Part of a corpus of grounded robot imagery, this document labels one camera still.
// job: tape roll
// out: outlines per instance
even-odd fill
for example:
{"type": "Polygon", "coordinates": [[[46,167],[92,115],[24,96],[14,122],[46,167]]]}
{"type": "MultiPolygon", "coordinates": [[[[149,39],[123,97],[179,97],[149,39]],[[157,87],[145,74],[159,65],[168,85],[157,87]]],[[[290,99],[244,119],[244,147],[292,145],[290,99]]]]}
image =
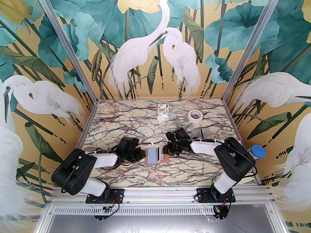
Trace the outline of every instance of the tape roll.
{"type": "Polygon", "coordinates": [[[191,123],[199,123],[202,121],[202,119],[203,119],[202,112],[200,112],[198,110],[191,110],[188,112],[188,120],[191,123]]]}

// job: marble surface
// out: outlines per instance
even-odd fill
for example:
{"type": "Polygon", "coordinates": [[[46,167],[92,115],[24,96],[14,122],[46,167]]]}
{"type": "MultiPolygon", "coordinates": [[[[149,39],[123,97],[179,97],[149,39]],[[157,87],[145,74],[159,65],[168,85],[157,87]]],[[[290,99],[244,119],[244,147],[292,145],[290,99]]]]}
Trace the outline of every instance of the marble surface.
{"type": "MultiPolygon", "coordinates": [[[[205,128],[209,138],[224,140],[237,138],[220,99],[193,100],[127,100],[100,102],[83,148],[101,147],[104,150],[117,145],[123,136],[139,139],[142,149],[164,146],[165,133],[183,127],[190,137],[196,130],[205,128]],[[157,120],[158,103],[168,103],[169,121],[157,120]],[[187,119],[190,110],[203,113],[199,124],[187,119]]],[[[182,158],[170,157],[168,163],[146,165],[140,161],[130,166],[119,166],[112,171],[93,170],[91,176],[104,180],[111,186],[170,186],[209,185],[222,173],[216,157],[204,154],[182,154],[182,158]]],[[[240,183],[255,183],[244,178],[240,183]]]]}

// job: tissue box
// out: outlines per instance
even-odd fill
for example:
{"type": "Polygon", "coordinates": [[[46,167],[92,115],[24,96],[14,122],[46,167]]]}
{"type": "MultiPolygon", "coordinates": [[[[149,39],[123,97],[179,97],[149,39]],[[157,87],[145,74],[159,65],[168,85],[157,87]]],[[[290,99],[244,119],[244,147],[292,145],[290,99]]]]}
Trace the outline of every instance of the tissue box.
{"type": "Polygon", "coordinates": [[[168,121],[169,120],[169,104],[159,103],[158,105],[158,120],[168,121]]]}

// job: wallpaper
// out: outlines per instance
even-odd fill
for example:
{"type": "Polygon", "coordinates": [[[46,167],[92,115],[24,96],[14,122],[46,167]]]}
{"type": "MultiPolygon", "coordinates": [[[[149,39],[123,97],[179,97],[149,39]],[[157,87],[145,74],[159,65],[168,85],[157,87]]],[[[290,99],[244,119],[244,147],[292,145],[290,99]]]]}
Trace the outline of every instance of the wallpaper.
{"type": "Polygon", "coordinates": [[[261,182],[271,187],[290,232],[311,231],[311,0],[280,0],[227,105],[249,148],[262,145],[261,182]]]}
{"type": "MultiPolygon", "coordinates": [[[[221,97],[267,2],[50,1],[103,99],[221,97]]],[[[276,25],[260,43],[276,37],[276,25]]],[[[63,53],[58,40],[49,45],[63,53]]],[[[48,52],[42,60],[58,65],[48,52]]]]}
{"type": "Polygon", "coordinates": [[[50,47],[58,38],[38,0],[28,1],[0,0],[1,232],[33,231],[51,174],[93,106],[71,62],[50,47]]]}

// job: black mounting plate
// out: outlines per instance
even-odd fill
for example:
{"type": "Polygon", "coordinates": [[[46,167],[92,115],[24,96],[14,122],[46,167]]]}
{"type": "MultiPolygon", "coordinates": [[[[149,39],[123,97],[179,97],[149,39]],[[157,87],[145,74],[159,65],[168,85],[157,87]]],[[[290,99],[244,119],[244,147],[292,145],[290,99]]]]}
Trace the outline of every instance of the black mounting plate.
{"type": "MultiPolygon", "coordinates": [[[[199,203],[217,203],[212,199],[210,188],[197,188],[196,199],[199,203]]],[[[226,199],[226,203],[234,203],[235,197],[232,188],[230,188],[222,197],[219,203],[222,203],[226,199]]]]}
{"type": "MultiPolygon", "coordinates": [[[[110,193],[109,193],[109,197],[113,196],[114,200],[119,203],[122,204],[123,202],[123,197],[124,197],[124,189],[113,189],[110,188],[110,193]]],[[[86,204],[112,204],[113,201],[111,198],[109,198],[108,201],[104,201],[102,198],[100,197],[96,197],[92,194],[88,194],[85,200],[86,204]]]]}

